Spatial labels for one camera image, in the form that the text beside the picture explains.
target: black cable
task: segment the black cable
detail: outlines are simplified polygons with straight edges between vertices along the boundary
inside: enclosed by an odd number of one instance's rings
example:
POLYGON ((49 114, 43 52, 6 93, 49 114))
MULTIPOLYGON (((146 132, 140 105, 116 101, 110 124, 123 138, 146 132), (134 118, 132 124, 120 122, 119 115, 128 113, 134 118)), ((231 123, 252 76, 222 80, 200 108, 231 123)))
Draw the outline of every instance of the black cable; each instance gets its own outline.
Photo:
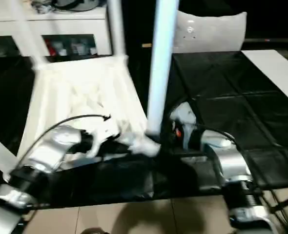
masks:
POLYGON ((30 151, 33 149, 33 147, 38 143, 38 141, 44 137, 49 131, 53 130, 54 128, 58 127, 59 125, 75 120, 75 119, 79 119, 79 118, 86 118, 86 117, 102 117, 104 119, 104 121, 108 120, 110 117, 107 116, 102 116, 102 115, 81 115, 81 116, 74 116, 74 117, 70 117, 70 118, 66 118, 54 125, 52 125, 50 128, 48 128, 44 133, 42 133, 33 143, 32 145, 28 148, 28 150, 26 151, 26 153, 24 153, 24 155, 21 157, 20 162, 18 163, 18 165, 20 165, 20 163, 22 162, 22 160, 24 159, 24 157, 26 155, 28 155, 30 153, 30 151))

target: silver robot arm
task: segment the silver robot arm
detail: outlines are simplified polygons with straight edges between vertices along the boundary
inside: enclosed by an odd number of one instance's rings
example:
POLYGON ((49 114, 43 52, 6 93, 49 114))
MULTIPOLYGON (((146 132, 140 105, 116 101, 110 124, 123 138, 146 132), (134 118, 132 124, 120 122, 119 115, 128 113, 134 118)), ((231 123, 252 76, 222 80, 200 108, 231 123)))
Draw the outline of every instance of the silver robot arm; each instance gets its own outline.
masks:
POLYGON ((87 151, 93 137, 85 131, 62 125, 48 132, 10 174, 8 184, 0 185, 0 234, 18 232, 27 206, 36 206, 64 156, 75 148, 87 151))
POLYGON ((52 129, 10 173, 8 184, 0 185, 0 234, 16 233, 27 206, 37 207, 49 177, 57 170, 65 170, 67 154, 83 153, 87 159, 94 159, 109 138, 125 145, 129 153, 152 157, 160 150, 160 145, 146 136, 129 132, 121 134, 110 117, 91 134, 67 125, 52 129))
POLYGON ((228 207, 229 221, 237 233, 278 234, 236 145, 224 135, 206 130, 201 137, 201 150, 213 161, 228 207))

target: chair backrest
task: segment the chair backrest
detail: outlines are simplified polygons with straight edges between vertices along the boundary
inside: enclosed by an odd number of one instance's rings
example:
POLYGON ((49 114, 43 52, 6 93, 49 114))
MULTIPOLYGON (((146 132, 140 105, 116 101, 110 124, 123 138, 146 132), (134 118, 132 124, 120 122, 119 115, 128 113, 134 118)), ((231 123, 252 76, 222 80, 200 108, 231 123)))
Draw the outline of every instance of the chair backrest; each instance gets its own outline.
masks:
POLYGON ((174 53, 238 51, 246 32, 247 13, 198 17, 178 11, 174 53))

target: shelf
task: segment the shelf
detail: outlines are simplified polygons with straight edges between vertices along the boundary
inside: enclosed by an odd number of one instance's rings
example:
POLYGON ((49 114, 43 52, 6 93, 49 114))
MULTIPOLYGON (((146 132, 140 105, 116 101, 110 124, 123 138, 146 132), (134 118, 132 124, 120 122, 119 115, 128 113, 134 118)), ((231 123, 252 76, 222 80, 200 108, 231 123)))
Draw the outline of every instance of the shelf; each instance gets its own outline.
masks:
MULTIPOLYGON (((7 1, 0 0, 0 21, 14 21, 7 1)), ((27 20, 103 20, 106 18, 106 5, 85 12, 66 13, 57 11, 48 14, 37 14, 26 1, 24 1, 23 7, 27 20)))

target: black tablecloth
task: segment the black tablecloth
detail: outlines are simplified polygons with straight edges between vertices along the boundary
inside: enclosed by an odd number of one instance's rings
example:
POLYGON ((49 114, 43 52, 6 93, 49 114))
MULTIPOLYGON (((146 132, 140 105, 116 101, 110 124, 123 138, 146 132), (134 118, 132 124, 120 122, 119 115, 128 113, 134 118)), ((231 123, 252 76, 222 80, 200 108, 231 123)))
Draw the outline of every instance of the black tablecloth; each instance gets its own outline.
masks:
MULTIPOLYGON (((150 54, 130 58, 129 64, 144 109, 149 58, 150 54)), ((7 99, 4 109, 8 110, 2 121, 10 121, 9 128, 19 126, 9 135, 13 139, 21 137, 32 86, 28 65, 15 72, 21 72, 15 76, 21 80, 16 95, 23 101, 0 95, 7 99), (11 119, 15 113, 21 113, 20 118, 11 119)), ((263 188, 288 187, 288 98, 241 52, 174 55, 165 114, 186 98, 179 76, 187 83, 198 120, 238 140, 269 180, 269 184, 259 181, 263 188)), ((13 84, 4 80, 0 87, 7 90, 13 84)), ((10 141, 2 140, 6 129, 0 128, 0 140, 15 153, 17 149, 10 141)), ((59 172, 45 196, 49 197, 50 207, 70 207, 219 192, 212 164, 206 157, 199 152, 175 151, 156 158, 127 156, 59 172)))

